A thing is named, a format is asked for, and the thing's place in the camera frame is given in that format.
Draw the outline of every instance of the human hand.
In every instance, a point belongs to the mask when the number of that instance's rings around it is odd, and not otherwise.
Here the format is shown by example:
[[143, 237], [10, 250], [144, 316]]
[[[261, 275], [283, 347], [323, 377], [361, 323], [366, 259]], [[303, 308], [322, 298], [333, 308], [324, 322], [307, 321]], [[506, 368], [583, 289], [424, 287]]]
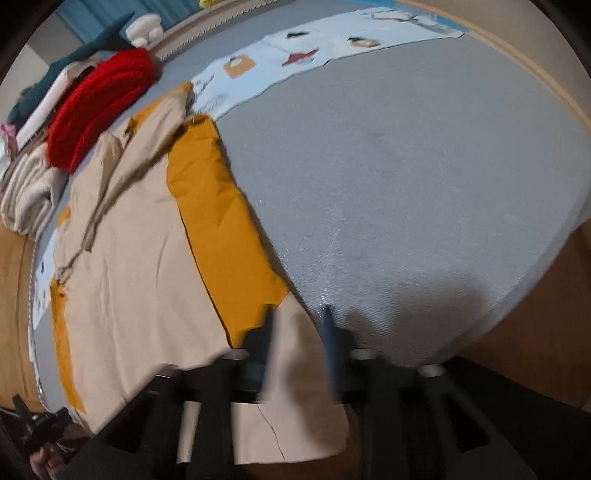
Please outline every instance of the human hand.
[[29, 463], [35, 475], [41, 480], [51, 480], [66, 467], [64, 457], [55, 445], [41, 448], [29, 457]]

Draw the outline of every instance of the light blue fabric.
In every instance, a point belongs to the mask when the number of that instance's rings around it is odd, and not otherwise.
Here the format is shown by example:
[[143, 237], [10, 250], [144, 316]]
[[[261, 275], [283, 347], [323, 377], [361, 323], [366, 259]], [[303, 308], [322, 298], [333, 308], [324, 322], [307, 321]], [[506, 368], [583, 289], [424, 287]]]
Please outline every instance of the light blue fabric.
[[388, 7], [388, 8], [400, 8], [402, 10], [406, 10], [407, 12], [411, 12], [415, 15], [423, 15], [425, 13], [429, 14], [436, 22], [439, 22], [443, 25], [446, 25], [450, 28], [455, 28], [461, 32], [466, 33], [468, 29], [463, 27], [462, 25], [455, 23], [453, 20], [449, 20], [449, 18], [441, 17], [436, 15], [432, 12], [428, 12], [423, 10], [422, 8], [413, 7], [412, 5], [400, 4], [395, 2], [394, 0], [349, 0], [355, 3], [362, 3], [367, 5], [372, 5], [373, 7]]
[[166, 30], [199, 11], [199, 0], [66, 0], [56, 13], [87, 43], [122, 15], [135, 12], [134, 19], [147, 13], [162, 18]]

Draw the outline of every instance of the mustard yellow fabric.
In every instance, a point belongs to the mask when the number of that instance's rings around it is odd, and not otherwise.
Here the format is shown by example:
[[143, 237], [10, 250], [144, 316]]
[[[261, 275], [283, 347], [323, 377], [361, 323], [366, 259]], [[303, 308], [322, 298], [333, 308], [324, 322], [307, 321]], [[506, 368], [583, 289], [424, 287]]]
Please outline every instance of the mustard yellow fabric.
[[56, 280], [50, 285], [51, 318], [53, 319], [53, 338], [56, 344], [57, 370], [60, 375], [61, 386], [64, 389], [67, 402], [76, 410], [86, 413], [82, 400], [74, 385], [72, 358], [70, 356], [70, 341], [64, 311], [66, 309], [66, 294], [64, 286]]
[[269, 264], [212, 119], [197, 115], [186, 129], [168, 156], [168, 189], [228, 342], [239, 346], [261, 324], [262, 306], [279, 305], [289, 290]]

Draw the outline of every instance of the wooden floor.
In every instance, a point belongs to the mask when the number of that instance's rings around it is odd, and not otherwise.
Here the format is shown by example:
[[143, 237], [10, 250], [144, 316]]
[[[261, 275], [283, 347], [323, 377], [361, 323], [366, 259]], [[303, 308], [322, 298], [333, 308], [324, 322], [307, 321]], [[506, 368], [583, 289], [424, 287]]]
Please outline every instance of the wooden floor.
[[581, 229], [532, 292], [461, 353], [521, 385], [582, 407], [591, 397], [591, 249]]

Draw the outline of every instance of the pile of clothes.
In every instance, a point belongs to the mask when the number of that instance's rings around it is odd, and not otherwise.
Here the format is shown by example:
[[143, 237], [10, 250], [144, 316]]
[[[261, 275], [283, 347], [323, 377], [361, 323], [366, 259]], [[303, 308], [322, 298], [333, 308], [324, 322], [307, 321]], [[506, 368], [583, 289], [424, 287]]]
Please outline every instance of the pile of clothes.
[[[99, 135], [157, 78], [146, 50], [120, 35], [133, 13], [52, 63], [0, 126], [0, 219], [37, 241]], [[101, 61], [100, 51], [116, 52]]]
[[[238, 464], [342, 452], [313, 322], [272, 269], [213, 119], [190, 113], [193, 85], [104, 132], [57, 220], [50, 286], [57, 369], [72, 415], [98, 432], [162, 364], [192, 368], [261, 325], [275, 306], [261, 403], [233, 406]], [[179, 459], [197, 412], [187, 406]]]

